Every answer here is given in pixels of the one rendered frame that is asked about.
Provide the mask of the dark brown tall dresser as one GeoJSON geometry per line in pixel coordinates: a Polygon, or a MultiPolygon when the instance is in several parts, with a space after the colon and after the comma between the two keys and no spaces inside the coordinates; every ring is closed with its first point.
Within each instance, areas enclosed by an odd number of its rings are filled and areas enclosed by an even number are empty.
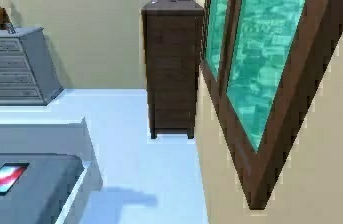
{"type": "Polygon", "coordinates": [[[141,15],[151,137],[192,139],[204,9],[194,0],[150,0],[141,15]]]}

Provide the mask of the grey chest of drawers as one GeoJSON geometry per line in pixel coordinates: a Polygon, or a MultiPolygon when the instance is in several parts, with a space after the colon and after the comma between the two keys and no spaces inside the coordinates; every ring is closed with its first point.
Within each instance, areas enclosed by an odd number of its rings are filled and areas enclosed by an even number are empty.
{"type": "Polygon", "coordinates": [[[0,30],[0,106],[46,106],[62,91],[41,27],[0,30]]]}

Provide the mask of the grey bed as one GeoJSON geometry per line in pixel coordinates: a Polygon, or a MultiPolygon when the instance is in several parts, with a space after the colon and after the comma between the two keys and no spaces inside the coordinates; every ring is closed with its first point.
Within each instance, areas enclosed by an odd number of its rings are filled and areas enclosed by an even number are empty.
{"type": "Polygon", "coordinates": [[[0,168],[26,163],[0,195],[0,224],[78,224],[103,186],[87,124],[0,124],[0,168]]]}

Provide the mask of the brown framed window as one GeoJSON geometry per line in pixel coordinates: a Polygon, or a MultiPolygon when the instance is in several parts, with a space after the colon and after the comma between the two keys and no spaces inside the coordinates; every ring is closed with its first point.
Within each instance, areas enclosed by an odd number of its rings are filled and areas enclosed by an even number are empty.
{"type": "Polygon", "coordinates": [[[343,0],[205,0],[202,69],[247,205],[266,207],[343,33],[343,0]]]}

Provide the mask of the black phone with red screen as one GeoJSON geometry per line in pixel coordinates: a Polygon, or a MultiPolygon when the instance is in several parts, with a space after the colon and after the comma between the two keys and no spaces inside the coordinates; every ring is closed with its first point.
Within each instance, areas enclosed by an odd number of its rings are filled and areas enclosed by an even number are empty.
{"type": "Polygon", "coordinates": [[[0,196],[6,195],[29,167],[29,163],[4,163],[0,167],[0,196]]]}

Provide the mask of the brown statue ornament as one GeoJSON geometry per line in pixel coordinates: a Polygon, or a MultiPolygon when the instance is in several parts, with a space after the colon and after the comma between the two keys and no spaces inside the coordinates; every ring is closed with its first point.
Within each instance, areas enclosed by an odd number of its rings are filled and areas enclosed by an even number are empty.
{"type": "Polygon", "coordinates": [[[0,30],[6,30],[9,34],[15,34],[15,28],[4,7],[0,5],[0,30]]]}

